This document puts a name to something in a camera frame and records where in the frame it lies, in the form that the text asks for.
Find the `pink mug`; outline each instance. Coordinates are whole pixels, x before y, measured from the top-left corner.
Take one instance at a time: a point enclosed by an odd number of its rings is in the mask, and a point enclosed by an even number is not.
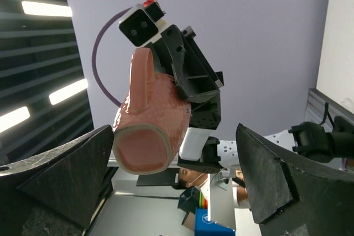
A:
[[[172,76],[154,72],[149,48],[132,56],[129,94],[113,125],[113,153],[119,166],[137,175],[165,170],[179,151],[191,116]]]

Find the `camera lens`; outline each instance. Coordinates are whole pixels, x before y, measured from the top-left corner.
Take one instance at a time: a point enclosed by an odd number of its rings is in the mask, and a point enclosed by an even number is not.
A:
[[[140,25],[141,25],[142,28],[146,28],[148,26],[148,23],[147,22],[141,22]]]

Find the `white shirt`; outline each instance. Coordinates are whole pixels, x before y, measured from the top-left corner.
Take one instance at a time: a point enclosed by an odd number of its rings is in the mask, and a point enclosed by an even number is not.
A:
[[[249,205],[249,200],[242,200],[240,203],[237,200],[237,187],[238,187],[238,183],[232,181],[232,193],[233,193],[233,207],[234,208],[251,208],[251,206]],[[198,189],[202,192],[204,198],[209,201],[209,185],[207,184],[207,182],[203,183],[201,186],[198,186]]]

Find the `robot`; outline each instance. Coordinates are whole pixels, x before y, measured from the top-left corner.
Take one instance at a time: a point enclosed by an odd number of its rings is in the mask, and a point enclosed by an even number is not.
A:
[[[157,0],[147,0],[118,13],[102,28],[93,47],[92,69],[104,94],[120,106],[96,67],[102,36],[118,21],[131,43],[151,49],[155,71],[174,76],[180,97],[191,103],[179,166],[225,179],[235,177],[233,169],[241,166],[253,219],[263,236],[354,235],[354,176],[319,163],[354,158],[354,125],[341,117],[332,120],[326,112],[324,120],[329,117],[334,127],[331,133],[306,122],[264,138],[240,124],[234,140],[212,137],[221,121],[223,74],[212,69],[190,26],[180,30],[164,16]],[[0,201],[5,203],[0,231],[41,235],[44,229],[49,231],[46,235],[78,235],[87,230],[108,174],[112,143],[108,125],[1,167]]]

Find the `purple cable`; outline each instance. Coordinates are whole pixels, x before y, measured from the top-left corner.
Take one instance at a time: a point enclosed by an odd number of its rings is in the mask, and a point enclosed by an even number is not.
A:
[[[344,159],[344,162],[343,162],[343,169],[344,169],[345,171],[347,171],[347,169],[348,169],[348,161],[349,161],[349,159],[348,159],[348,158],[345,158],[345,159]]]
[[[100,30],[100,32],[97,35],[95,44],[93,45],[93,51],[92,51],[92,71],[93,71],[93,76],[95,77],[95,80],[98,84],[98,86],[100,87],[101,91],[103,92],[103,94],[105,94],[107,96],[108,99],[110,99],[111,102],[113,102],[116,106],[120,107],[121,106],[121,102],[119,100],[117,100],[116,98],[113,97],[113,95],[110,94],[110,92],[105,88],[105,86],[103,85],[98,72],[97,72],[97,62],[96,62],[96,58],[97,58],[97,50],[98,50],[98,46],[102,40],[103,35],[106,33],[106,31],[109,29],[109,27],[116,22],[118,19],[120,19],[121,16],[123,16],[128,10],[130,10],[131,8],[127,8],[124,11],[119,12],[118,14],[114,15],[104,26],[103,28]]]

